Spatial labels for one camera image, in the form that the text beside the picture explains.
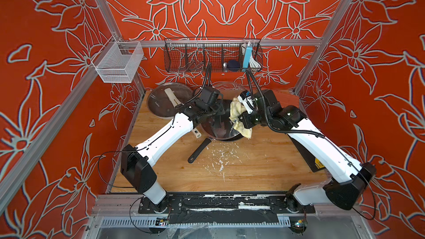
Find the glass lid white handle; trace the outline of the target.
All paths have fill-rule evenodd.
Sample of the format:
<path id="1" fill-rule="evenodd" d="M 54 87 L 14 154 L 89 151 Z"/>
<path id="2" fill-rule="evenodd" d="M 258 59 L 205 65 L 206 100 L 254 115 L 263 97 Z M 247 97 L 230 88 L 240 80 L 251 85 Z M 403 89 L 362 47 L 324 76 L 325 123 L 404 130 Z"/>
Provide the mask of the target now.
<path id="1" fill-rule="evenodd" d="M 171 119 L 177 113 L 176 107 L 192 97 L 192 90 L 181 83 L 159 85 L 148 96 L 147 107 L 155 116 Z"/>

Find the yellow cleaning cloth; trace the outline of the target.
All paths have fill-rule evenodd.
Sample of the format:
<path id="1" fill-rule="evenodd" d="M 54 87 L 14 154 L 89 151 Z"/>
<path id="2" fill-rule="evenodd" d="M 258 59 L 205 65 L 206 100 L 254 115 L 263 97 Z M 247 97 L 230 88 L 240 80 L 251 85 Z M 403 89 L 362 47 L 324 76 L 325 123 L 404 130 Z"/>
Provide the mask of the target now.
<path id="1" fill-rule="evenodd" d="M 232 102 L 230 103 L 230 121 L 232 122 L 232 128 L 238 131 L 243 137 L 251 139 L 252 137 L 252 129 L 245 128 L 242 121 L 239 118 L 242 114 L 246 114 L 247 110 L 244 105 L 234 97 Z"/>

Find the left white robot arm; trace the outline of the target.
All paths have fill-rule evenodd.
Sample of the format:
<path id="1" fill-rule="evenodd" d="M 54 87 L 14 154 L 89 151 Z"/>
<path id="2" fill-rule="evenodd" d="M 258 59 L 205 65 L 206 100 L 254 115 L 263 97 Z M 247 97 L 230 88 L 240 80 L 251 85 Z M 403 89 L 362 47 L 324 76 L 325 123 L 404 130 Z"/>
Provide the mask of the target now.
<path id="1" fill-rule="evenodd" d="M 186 103 L 177 104 L 177 113 L 149 139 L 122 150 L 121 173 L 139 194 L 147 198 L 157 211 L 163 211 L 168 194 L 158 182 L 153 169 L 160 157 L 181 137 L 210 117 L 224 113 L 222 93 L 211 87 L 202 88 Z"/>

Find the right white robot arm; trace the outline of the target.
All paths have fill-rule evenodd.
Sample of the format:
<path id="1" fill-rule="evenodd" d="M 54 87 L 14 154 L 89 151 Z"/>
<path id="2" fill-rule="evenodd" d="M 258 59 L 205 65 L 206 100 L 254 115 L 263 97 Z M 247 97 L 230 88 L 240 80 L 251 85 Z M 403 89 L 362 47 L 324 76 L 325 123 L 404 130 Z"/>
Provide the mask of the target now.
<path id="1" fill-rule="evenodd" d="M 345 153 L 298 107 L 282 107 L 272 90 L 255 94 L 244 91 L 237 100 L 246 108 L 239 116 L 245 128 L 261 125 L 288 135 L 298 150 L 305 150 L 318 159 L 330 173 L 326 181 L 296 184 L 286 192 L 284 204 L 290 212 L 299 212 L 307 205 L 329 203 L 343 210 L 353 208 L 375 176 L 375 166 Z"/>

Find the black frying pan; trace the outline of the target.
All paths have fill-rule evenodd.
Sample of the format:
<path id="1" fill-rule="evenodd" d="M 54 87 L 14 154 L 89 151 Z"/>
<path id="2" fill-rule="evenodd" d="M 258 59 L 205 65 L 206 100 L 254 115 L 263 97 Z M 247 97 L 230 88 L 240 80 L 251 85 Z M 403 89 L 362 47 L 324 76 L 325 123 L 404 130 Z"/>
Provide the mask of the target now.
<path id="1" fill-rule="evenodd" d="M 231 102 L 231 100 L 223 100 L 225 114 L 209 118 L 201 124 L 208 137 L 188 158 L 189 163 L 193 163 L 212 141 L 232 142 L 243 138 L 238 131 L 232 128 L 232 122 L 229 119 Z"/>

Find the dark blue round object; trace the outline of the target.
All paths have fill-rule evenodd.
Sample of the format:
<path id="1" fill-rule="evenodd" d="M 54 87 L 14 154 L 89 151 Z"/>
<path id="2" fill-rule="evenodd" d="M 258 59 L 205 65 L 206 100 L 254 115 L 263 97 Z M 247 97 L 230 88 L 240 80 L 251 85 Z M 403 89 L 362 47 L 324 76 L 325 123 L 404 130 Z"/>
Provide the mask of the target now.
<path id="1" fill-rule="evenodd" d="M 239 61 L 233 60 L 233 59 L 232 60 L 229 60 L 226 63 L 226 68 L 230 72 L 239 72 L 241 70 L 240 69 L 240 63 L 239 63 Z"/>

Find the black power adapter box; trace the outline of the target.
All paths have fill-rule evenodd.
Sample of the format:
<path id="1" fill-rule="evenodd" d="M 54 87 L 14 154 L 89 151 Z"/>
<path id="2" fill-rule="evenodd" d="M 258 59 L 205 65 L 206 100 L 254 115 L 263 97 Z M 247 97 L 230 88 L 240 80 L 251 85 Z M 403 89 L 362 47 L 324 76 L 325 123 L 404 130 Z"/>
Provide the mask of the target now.
<path id="1" fill-rule="evenodd" d="M 316 173 L 325 169 L 325 166 L 321 163 L 319 159 L 317 159 L 314 155 L 312 155 L 298 141 L 296 141 L 295 139 L 291 137 L 290 139 L 313 173 Z"/>

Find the clear plastic bin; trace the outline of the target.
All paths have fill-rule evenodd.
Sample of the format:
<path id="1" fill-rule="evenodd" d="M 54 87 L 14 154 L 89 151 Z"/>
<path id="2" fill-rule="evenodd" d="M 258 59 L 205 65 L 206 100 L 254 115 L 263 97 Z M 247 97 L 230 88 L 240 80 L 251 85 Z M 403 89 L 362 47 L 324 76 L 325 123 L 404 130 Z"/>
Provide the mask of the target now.
<path id="1" fill-rule="evenodd" d="M 144 57 L 140 43 L 109 42 L 94 62 L 94 68 L 104 83 L 129 84 Z"/>

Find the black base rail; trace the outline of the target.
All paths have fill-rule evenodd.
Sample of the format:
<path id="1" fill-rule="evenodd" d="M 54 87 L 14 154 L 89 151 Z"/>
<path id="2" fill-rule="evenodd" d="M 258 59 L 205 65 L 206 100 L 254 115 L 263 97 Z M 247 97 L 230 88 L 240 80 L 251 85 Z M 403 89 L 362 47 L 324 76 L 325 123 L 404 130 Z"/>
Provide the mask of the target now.
<path id="1" fill-rule="evenodd" d="M 138 203 L 139 214 L 165 214 L 170 224 L 253 224 L 288 226 L 291 220 L 315 214 L 312 205 L 290 211 L 284 191 L 173 192 L 155 206 L 149 199 Z"/>

